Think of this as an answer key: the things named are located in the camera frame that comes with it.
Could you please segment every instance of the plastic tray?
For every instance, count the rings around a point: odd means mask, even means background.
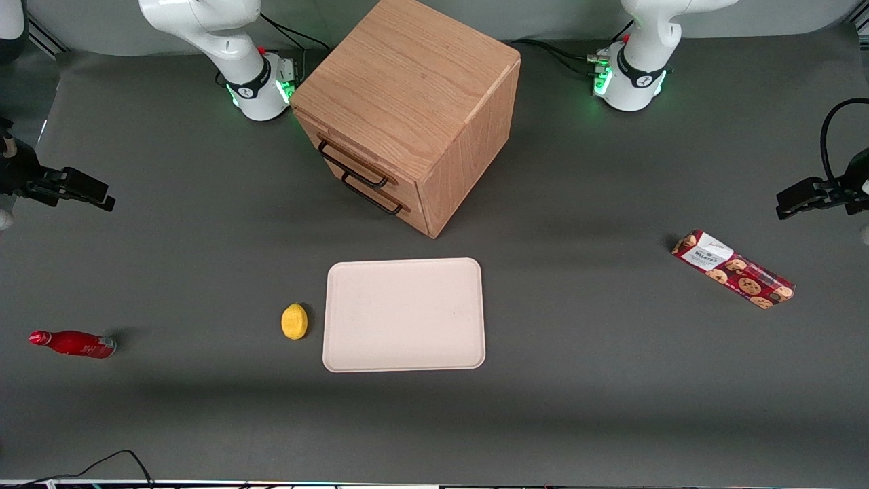
[[[476,368],[486,358],[480,264],[335,264],[324,330],[323,365],[332,372]]]

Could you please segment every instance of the green led light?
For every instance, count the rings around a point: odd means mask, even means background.
[[[594,82],[594,93],[603,97],[603,94],[607,93],[607,87],[609,86],[610,79],[613,78],[613,69],[607,67],[603,73],[598,75],[598,80]]]
[[[655,95],[658,95],[660,93],[660,87],[664,86],[664,78],[666,76],[667,76],[667,70],[662,71],[660,74],[660,81],[658,82],[658,88],[654,89]]]
[[[235,100],[235,93],[232,92],[232,89],[229,88],[229,84],[226,84],[226,91],[229,92],[229,96],[232,97],[232,104],[238,107],[238,100]]]
[[[281,97],[283,97],[283,102],[285,104],[289,104],[289,98],[293,96],[295,93],[295,84],[292,82],[282,82],[281,80],[275,80],[275,86],[277,89],[281,91]]]

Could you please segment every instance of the cookie box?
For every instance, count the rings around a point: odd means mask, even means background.
[[[699,229],[681,239],[673,248],[673,255],[760,309],[769,309],[793,297],[792,283]]]

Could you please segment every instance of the metal handle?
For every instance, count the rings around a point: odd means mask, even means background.
[[[356,187],[354,187],[354,186],[351,185],[351,184],[348,184],[348,183],[347,183],[347,177],[349,177],[349,176],[350,176],[350,173],[347,173],[347,172],[345,171],[345,172],[344,172],[344,176],[341,177],[341,183],[344,184],[345,187],[349,188],[351,191],[356,192],[357,194],[360,195],[360,197],[364,198],[365,200],[368,200],[371,204],[374,204],[378,209],[380,209],[381,211],[386,212],[386,213],[389,214],[390,216],[394,216],[395,214],[398,214],[399,212],[401,212],[401,208],[402,208],[402,207],[401,207],[401,204],[396,204],[396,205],[395,205],[395,208],[390,210],[390,209],[384,207],[380,202],[377,202],[376,200],[372,199],[371,197],[365,195],[365,192],[363,192],[363,191],[357,189]]]
[[[328,146],[328,141],[323,139],[322,142],[320,143],[320,145],[317,147],[317,150],[320,152],[320,154],[323,155],[324,158],[326,158],[327,160],[329,160],[333,164],[337,165],[338,168],[341,168],[342,170],[344,170],[345,176],[347,173],[349,173],[350,175],[353,175],[353,177],[355,179],[364,183],[366,186],[371,187],[372,189],[380,189],[383,187],[383,185],[385,185],[389,181],[386,177],[381,178],[380,182],[372,182],[371,180],[368,180],[367,178],[363,177],[362,175],[360,175],[359,173],[354,171],[352,168],[347,167],[344,163],[341,163],[337,159],[326,154],[326,146]]]

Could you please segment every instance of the yellow lemon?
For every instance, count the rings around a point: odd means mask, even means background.
[[[281,315],[283,335],[290,339],[302,339],[308,331],[308,314],[298,304],[293,304]]]

